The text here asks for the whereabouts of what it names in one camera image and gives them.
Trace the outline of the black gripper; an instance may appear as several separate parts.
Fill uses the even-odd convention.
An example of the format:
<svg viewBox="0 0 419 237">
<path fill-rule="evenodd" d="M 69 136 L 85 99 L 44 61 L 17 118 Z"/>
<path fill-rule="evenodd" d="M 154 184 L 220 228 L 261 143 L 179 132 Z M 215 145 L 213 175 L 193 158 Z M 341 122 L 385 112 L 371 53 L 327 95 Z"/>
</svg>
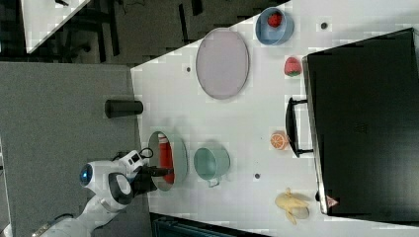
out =
<svg viewBox="0 0 419 237">
<path fill-rule="evenodd" d="M 173 174 L 173 169 L 142 166 L 130 183 L 133 195 L 139 196 L 157 190 L 152 177 L 164 177 Z"/>
</svg>

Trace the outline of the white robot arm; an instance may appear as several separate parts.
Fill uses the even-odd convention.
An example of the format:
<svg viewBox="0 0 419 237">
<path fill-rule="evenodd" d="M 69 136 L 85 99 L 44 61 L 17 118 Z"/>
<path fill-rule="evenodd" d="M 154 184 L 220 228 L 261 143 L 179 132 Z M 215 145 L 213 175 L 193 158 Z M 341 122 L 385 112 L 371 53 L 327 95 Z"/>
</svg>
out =
<svg viewBox="0 0 419 237">
<path fill-rule="evenodd" d="M 131 183 L 138 174 L 163 177 L 173 168 L 149 167 L 147 162 L 131 158 L 117 161 L 96 161 L 86 164 L 80 173 L 81 185 L 94 195 L 77 217 L 57 216 L 40 227 L 32 237 L 91 237 L 98 227 L 108 224 L 134 198 Z"/>
</svg>

